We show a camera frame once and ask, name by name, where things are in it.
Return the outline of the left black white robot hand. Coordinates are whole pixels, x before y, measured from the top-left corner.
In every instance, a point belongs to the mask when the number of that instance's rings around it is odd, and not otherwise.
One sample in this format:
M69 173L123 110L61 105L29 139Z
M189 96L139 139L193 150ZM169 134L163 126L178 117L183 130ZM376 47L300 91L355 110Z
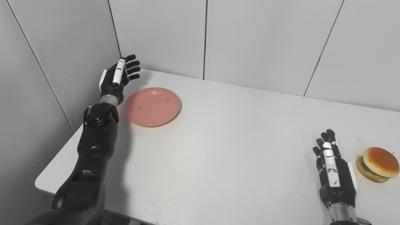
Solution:
M99 87L101 97L111 95L121 103L124 100L124 87L135 79L140 78L140 61L136 55L121 57L112 67L103 71Z

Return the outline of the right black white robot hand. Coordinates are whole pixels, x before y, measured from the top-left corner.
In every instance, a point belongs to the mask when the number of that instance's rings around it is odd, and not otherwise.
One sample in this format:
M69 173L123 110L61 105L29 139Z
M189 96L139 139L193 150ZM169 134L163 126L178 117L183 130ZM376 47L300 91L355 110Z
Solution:
M316 155L316 168L319 173L321 188L319 196L326 208L336 203L355 207L356 187L352 176L352 167L341 156L332 129L321 133L313 147Z

